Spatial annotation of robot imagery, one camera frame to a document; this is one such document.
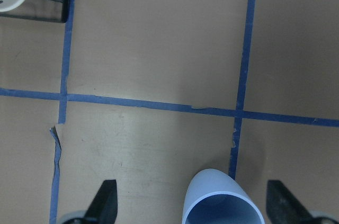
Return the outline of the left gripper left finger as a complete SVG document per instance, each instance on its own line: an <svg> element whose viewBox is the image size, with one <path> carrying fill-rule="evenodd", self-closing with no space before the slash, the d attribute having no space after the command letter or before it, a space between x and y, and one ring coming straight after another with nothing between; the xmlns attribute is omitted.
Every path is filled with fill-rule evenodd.
<svg viewBox="0 0 339 224"><path fill-rule="evenodd" d="M117 218L117 181L105 180L82 218L83 223L114 224Z"/></svg>

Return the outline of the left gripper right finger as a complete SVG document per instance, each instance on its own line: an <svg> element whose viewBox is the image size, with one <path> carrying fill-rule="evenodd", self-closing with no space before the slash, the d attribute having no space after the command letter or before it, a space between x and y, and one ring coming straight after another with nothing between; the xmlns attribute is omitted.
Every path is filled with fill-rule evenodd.
<svg viewBox="0 0 339 224"><path fill-rule="evenodd" d="M266 213L271 223L313 223L314 217L280 180L268 180Z"/></svg>

